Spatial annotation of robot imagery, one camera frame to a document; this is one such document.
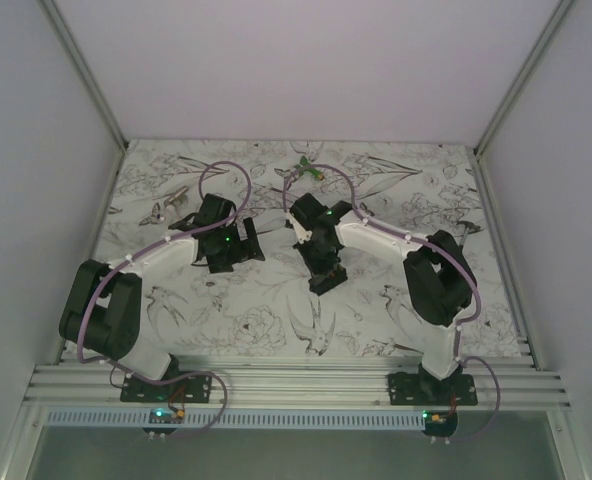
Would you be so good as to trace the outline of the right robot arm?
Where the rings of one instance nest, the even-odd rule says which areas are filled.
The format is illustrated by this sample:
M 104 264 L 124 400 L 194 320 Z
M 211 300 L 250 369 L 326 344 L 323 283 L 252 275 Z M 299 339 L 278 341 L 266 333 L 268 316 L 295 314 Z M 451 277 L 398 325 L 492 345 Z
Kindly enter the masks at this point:
M 416 235 L 378 222 L 340 201 L 332 207 L 311 194 L 284 208 L 310 273 L 309 289 L 323 295 L 347 280 L 339 252 L 353 248 L 403 268 L 413 311 L 424 327 L 425 350 L 419 391 L 428 403 L 444 403 L 455 391 L 452 375 L 460 368 L 461 325 L 474 316 L 457 316 L 470 305 L 480 312 L 475 276 L 454 237 L 439 230 Z

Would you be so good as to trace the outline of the black fuse box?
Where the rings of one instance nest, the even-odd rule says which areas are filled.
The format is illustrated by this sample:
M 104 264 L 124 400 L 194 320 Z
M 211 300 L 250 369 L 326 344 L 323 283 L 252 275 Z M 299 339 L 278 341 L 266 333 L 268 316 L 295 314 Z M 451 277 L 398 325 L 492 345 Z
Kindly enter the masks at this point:
M 324 274 L 315 274 L 309 279 L 309 290 L 321 296 L 348 280 L 347 272 L 342 266 Z

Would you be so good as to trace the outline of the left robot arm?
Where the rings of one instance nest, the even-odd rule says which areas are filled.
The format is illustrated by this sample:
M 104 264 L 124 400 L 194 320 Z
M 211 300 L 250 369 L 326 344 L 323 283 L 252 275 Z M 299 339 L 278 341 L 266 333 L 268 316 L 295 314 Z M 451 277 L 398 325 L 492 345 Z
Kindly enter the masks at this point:
M 205 261 L 212 273 L 229 273 L 249 260 L 263 261 L 254 222 L 236 224 L 235 204 L 214 194 L 204 196 L 198 211 L 169 225 L 161 240 L 122 259 L 83 262 L 76 272 L 60 322 L 61 338 L 94 352 L 144 381 L 155 400 L 173 399 L 180 377 L 172 370 L 173 356 L 142 332 L 150 317 L 146 295 L 160 293 L 158 285 L 172 272 Z

